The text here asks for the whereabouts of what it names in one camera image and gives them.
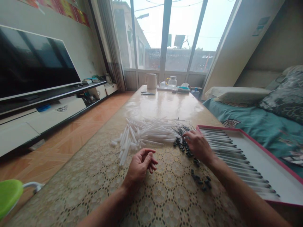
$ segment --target curtain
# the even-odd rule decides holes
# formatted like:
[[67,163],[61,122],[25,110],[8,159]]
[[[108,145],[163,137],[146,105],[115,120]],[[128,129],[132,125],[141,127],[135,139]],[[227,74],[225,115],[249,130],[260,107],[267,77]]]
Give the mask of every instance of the curtain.
[[108,45],[110,57],[107,59],[111,77],[119,91],[126,91],[121,53],[111,0],[98,0],[98,8]]

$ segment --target bed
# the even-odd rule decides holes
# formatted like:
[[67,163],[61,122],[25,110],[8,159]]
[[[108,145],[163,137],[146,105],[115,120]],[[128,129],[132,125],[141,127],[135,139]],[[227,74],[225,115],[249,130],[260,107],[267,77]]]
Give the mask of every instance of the bed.
[[273,91],[213,87],[203,105],[240,128],[303,178],[303,65],[287,68]]
[[228,128],[240,128],[303,178],[303,168],[281,157],[303,152],[303,126],[256,106],[208,99],[203,105]]

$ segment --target television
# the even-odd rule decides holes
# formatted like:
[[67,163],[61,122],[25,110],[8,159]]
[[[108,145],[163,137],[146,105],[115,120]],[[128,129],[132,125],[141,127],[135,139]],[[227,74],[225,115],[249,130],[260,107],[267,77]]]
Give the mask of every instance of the television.
[[0,25],[0,101],[80,82],[62,40]]

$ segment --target glass jar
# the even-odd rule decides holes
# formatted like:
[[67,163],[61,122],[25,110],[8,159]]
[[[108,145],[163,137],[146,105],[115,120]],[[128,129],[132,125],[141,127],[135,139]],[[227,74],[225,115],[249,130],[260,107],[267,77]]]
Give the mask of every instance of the glass jar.
[[170,78],[166,78],[166,80],[169,79],[168,83],[167,83],[167,88],[168,89],[176,89],[177,88],[177,80],[176,80],[176,78],[177,78],[176,76],[171,76]]

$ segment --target green stool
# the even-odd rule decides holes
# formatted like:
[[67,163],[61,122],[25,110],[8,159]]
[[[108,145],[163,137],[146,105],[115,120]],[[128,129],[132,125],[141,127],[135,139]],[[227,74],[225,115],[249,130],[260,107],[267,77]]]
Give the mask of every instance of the green stool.
[[15,207],[23,189],[27,187],[35,187],[35,194],[41,190],[43,184],[38,182],[22,184],[19,180],[0,181],[0,221]]

